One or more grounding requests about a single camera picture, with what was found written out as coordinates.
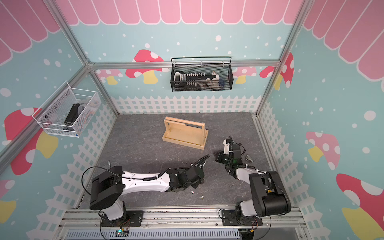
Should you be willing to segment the wooden jewelry display stand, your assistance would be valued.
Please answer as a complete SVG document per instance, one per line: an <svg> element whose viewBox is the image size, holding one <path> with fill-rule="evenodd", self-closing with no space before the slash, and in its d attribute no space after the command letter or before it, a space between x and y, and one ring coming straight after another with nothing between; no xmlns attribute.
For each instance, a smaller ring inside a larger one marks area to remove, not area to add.
<svg viewBox="0 0 384 240"><path fill-rule="evenodd" d="M204 150L209 134L205 123L166 117L164 124L166 131L163 141Z"/></svg>

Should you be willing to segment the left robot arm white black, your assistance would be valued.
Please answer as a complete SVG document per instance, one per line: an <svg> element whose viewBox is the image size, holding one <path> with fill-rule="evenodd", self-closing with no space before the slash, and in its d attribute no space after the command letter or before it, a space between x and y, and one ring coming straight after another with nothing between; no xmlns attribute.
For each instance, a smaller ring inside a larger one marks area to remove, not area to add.
<svg viewBox="0 0 384 240"><path fill-rule="evenodd" d="M110 169L94 166L103 172L91 181L90 207L102 211L109 221L122 219L126 215L122 195L136 192L180 192L189 187L196 189L204 183L204 166L210 155L205 155L188 167L166 169L160 173L137 174L124 171L122 166Z"/></svg>

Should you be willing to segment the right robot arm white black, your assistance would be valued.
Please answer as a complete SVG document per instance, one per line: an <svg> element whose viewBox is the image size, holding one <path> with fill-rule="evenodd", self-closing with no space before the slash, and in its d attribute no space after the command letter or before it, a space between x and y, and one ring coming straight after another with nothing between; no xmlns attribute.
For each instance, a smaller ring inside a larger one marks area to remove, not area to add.
<svg viewBox="0 0 384 240"><path fill-rule="evenodd" d="M283 216L292 210L287 191L276 171L261 171L243 162L246 153L242 144L232 137L223 141L224 150L216 153L216 162L225 165L226 172L236 180L250 185L252 198L237 203L229 213L239 222L250 218Z"/></svg>

